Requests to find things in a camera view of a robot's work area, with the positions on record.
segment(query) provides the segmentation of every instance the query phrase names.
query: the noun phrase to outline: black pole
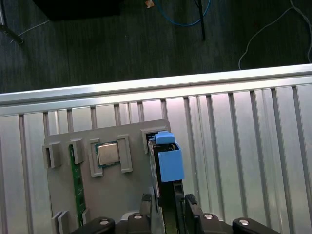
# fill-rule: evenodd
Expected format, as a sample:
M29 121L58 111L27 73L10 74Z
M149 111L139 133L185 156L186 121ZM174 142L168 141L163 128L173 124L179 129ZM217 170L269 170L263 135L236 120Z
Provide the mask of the black pole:
M203 35L203 40L206 40L205 26L204 26L204 17L203 17L203 6L202 6L202 4L201 4L201 0L198 0L198 8L199 8L199 17L200 17L201 33L202 33L202 35Z

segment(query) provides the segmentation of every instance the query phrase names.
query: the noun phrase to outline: gray plastic slot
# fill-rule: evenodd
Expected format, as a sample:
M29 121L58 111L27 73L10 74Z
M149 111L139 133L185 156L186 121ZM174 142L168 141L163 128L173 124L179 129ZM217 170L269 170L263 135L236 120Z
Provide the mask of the gray plastic slot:
M103 176L103 169L98 167L98 159L95 145L99 144L99 139L92 139L89 141L89 163L92 177Z
M90 210L87 208L85 211L82 213L82 222L83 225L86 225L88 222L90 222Z
M68 211L64 211L58 217L59 234L69 234Z
M161 127L141 129L142 138L143 138L143 147L144 147L144 152L146 154L148 154L148 146L147 146L147 141L146 141L146 135L149 134L149 133L158 133L160 131L168 131L168 128L166 126L161 126Z
M129 146L129 136L126 135L118 135L118 151L121 165L121 172L131 172L132 171L132 161L130 154L130 146Z
M52 223L52 234L59 234L59 216L62 214L62 212L57 212L55 216L52 217L51 223Z
M81 139L71 140L67 144L68 144L68 146L73 145L75 164L79 164L79 163L83 162L84 158L83 158L83 154L82 154L83 150L82 150Z
M43 145L42 154L45 168L55 168L61 165L60 143Z

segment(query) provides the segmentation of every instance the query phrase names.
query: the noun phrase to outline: metal screw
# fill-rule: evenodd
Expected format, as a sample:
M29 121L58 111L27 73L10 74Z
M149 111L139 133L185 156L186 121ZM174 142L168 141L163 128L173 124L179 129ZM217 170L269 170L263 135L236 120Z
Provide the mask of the metal screw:
M100 222L100 225L106 225L106 224L108 224L109 222L107 221L107 220L102 220L101 222Z
M213 216L212 216L211 214L205 214L204 217L205 217L206 219L212 219L212 218L213 218Z
M249 222L247 220L241 219L240 221L241 225L247 226L249 224Z

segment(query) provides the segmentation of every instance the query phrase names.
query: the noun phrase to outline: metal slat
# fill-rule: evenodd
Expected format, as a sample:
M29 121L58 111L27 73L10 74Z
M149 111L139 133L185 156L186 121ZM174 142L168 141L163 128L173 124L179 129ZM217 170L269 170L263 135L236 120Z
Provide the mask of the metal slat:
M255 91L271 227L290 234L271 89Z
M129 115L130 115L130 122L131 123L139 123L140 122L137 102L129 103Z
M221 194L221 184L218 184L218 170L219 167L217 162L217 154L213 146L213 141L215 142L214 136L212 135L212 130L210 125L212 120L210 119L208 113L208 103L206 96L198 97L198 109L199 109L199 121L202 132L202 144L204 149L204 158L206 165L206 180L208 183L208 195L209 195L209 212L217 215L220 219L224 219L224 214L222 211L222 201L219 199Z
M92 129L90 107L72 109L72 117L75 132Z
M275 117L291 233L312 233L292 88L277 88L276 99Z
M43 114L24 115L24 127L33 232L51 233L47 172L40 152L44 144Z
M119 104L120 124L129 124L129 107L127 103Z
M49 135L68 132L67 110L49 111Z
M204 212L208 212L210 210L208 197L208 184L207 184L208 178L206 174L206 163L201 132L202 126L199 120L197 97L189 97L189 103L190 103L191 125L195 150L194 154L197 171L196 176L199 186L199 202L201 209Z
M114 105L96 106L97 127L116 126Z
M238 144L242 163L247 217L266 224L263 192L261 187L259 155L254 129L250 92L234 93Z
M299 130L303 170L310 211L310 221L312 222L312 85L298 86L297 89L294 89L294 91L297 125Z
M28 233L19 116L0 118L8 233Z
M7 221L6 221L3 163L2 163L1 154L2 154L2 151L1 151L1 132L0 132L0 234L6 234L8 230L7 230Z
M212 95L212 110L220 164L225 221L243 216L234 132L228 94Z
M174 133L177 142L183 151L183 164L185 180L183 180L183 189L185 194L195 193L195 176L192 170L190 143L187 131L187 121L184 107L184 99L167 99L167 115L170 122L171 131Z
M160 100L143 102L144 121L162 119Z

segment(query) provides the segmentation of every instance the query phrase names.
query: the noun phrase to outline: gray carpet floor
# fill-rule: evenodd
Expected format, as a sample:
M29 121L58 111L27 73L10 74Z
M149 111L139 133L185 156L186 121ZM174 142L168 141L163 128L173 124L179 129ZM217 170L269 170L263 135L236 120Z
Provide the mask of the gray carpet floor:
M251 36L280 16L288 0L211 0L200 24L176 27L144 0L124 0L119 16L49 22L23 35L0 34L0 93L237 70ZM193 0L159 0L175 21L198 19ZM312 20L312 1L294 0ZM8 26L20 33L47 17L32 0L4 0ZM307 63L308 27L290 11L254 39L243 69Z

